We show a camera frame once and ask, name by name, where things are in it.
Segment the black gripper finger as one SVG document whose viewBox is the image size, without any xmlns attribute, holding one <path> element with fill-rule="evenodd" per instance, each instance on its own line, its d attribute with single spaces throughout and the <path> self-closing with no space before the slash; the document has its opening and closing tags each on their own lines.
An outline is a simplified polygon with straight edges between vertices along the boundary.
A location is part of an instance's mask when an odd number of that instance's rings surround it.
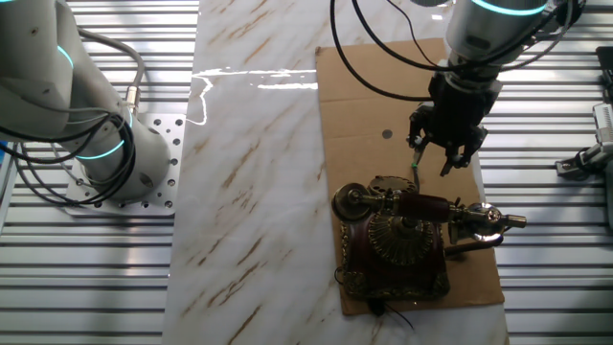
<svg viewBox="0 0 613 345">
<path fill-rule="evenodd" d="M 409 147 L 414 150 L 412 165 L 415 167 L 421 161 L 425 148 L 429 143 L 426 125 L 433 110 L 433 103 L 421 103 L 409 117 L 410 126 L 406 141 Z"/>
<path fill-rule="evenodd" d="M 446 160 L 440 176 L 446 176 L 453 168 L 466 168 L 470 164 L 473 154 L 485 142 L 488 130 L 483 125 L 478 125 L 454 129 L 451 134 L 451 139 L 444 146 Z"/>
</svg>

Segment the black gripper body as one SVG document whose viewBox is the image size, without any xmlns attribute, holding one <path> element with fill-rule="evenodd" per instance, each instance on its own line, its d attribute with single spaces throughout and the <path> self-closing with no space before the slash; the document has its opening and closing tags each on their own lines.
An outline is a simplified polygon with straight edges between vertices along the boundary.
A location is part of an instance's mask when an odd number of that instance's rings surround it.
<svg viewBox="0 0 613 345">
<path fill-rule="evenodd" d="M 473 88 L 458 83 L 452 74 L 436 73 L 428 86 L 434 106 L 426 120 L 426 137 L 444 148 L 479 149 L 488 134 L 481 122 L 501 90 L 499 80 L 487 80 Z"/>
</svg>

